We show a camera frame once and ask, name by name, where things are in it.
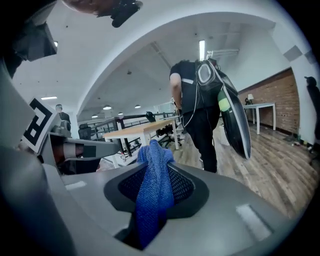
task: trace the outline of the man's hair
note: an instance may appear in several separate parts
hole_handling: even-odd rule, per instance
[[[305,76],[304,77],[306,79],[306,83],[308,84],[308,86],[317,86],[317,81],[314,77],[312,76]]]

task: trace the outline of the black mesh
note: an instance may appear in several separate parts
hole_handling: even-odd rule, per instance
[[[190,179],[169,167],[168,171],[174,197],[174,205],[177,205],[191,196],[194,191],[194,184]]]
[[[133,175],[121,181],[118,185],[119,191],[133,202],[136,202],[146,170],[147,168],[145,167],[137,171]],[[169,167],[168,173],[174,197],[174,205],[177,205],[191,196],[194,191],[194,184],[190,179]]]
[[[147,168],[145,167],[135,172],[128,178],[121,181],[118,185],[119,191],[133,202],[136,202],[140,186],[144,181],[146,170]]]

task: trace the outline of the wooden floor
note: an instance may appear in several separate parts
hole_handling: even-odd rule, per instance
[[[250,126],[251,159],[244,160],[231,146],[221,144],[219,126],[213,131],[218,174],[235,179],[278,208],[289,218],[295,217],[309,203],[318,185],[319,165],[309,165],[312,155],[303,146],[292,146],[286,135],[272,129]],[[202,168],[200,154],[190,136],[185,135],[182,147],[174,150],[174,159],[181,164]]]

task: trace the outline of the black t-shirt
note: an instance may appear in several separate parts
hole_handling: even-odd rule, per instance
[[[320,118],[320,91],[317,86],[308,85],[307,90],[314,105],[317,118]]]
[[[181,79],[194,80],[196,78],[196,66],[194,62],[182,60],[175,64],[170,70],[170,76],[173,73],[178,73]]]
[[[178,73],[181,77],[182,91],[182,114],[193,112],[194,109],[218,108],[217,96],[212,96],[210,92],[197,92],[196,63],[193,61],[182,60],[175,64],[170,71],[170,76]]]
[[[175,64],[170,70],[170,76],[177,73],[181,77],[182,90],[182,113],[188,113],[194,110],[196,101],[197,87],[192,84],[196,79],[196,66],[194,62],[182,60]]]

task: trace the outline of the white ceiling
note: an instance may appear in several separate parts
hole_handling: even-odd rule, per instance
[[[114,112],[118,113],[118,110],[129,112],[136,103],[147,107],[167,101],[170,98],[167,64],[151,45],[145,46],[133,57],[128,55],[129,60],[122,63],[127,47],[124,42],[129,42],[131,46],[134,43],[130,38],[140,38],[135,44],[139,45],[136,51],[156,40],[167,62],[173,65],[181,59],[195,60],[198,57],[198,41],[202,39],[210,45],[209,50],[236,48],[239,45],[238,32],[241,31],[239,23],[260,27],[273,25],[271,21],[260,22],[256,16],[246,15],[248,3],[243,7],[238,0],[215,0],[214,9],[210,9],[202,2],[207,3],[206,0],[144,1],[143,8],[137,14],[120,28],[113,28],[110,17],[97,18],[79,13],[58,1],[47,19],[53,39],[58,41],[57,54],[23,62],[13,77],[13,83],[26,101],[33,97],[57,96],[58,99],[47,100],[46,103],[52,107],[62,104],[64,111],[75,114],[85,106],[85,111],[78,116],[80,120],[90,118],[104,104],[112,105]],[[247,2],[253,3],[250,10],[255,13],[255,1]],[[199,9],[195,13],[206,14],[189,16],[194,14],[189,10],[195,9]],[[175,20],[175,14],[182,16]],[[153,39],[146,39],[143,43],[143,38],[147,37],[140,31],[147,33],[152,31],[150,28],[156,28],[150,34],[156,33],[157,36],[152,35],[148,38]],[[123,53],[121,61],[108,64],[111,59],[117,58],[118,51]],[[222,69],[230,59],[232,57],[219,60]],[[126,75],[128,69],[132,75]],[[97,90],[91,89],[93,84],[99,86],[101,81],[103,83]],[[86,98],[88,92],[92,92],[88,94],[88,99],[93,95],[89,101]]]
[[[206,50],[238,49],[241,24],[217,22],[214,15],[200,14],[183,19],[179,30],[146,45],[119,66],[88,101],[79,121],[90,120],[93,114],[118,112],[128,114],[136,104],[150,107],[170,101],[170,66],[181,60],[199,58],[199,40],[206,41]],[[222,70],[235,56],[218,58]],[[113,110],[102,110],[104,105]]]

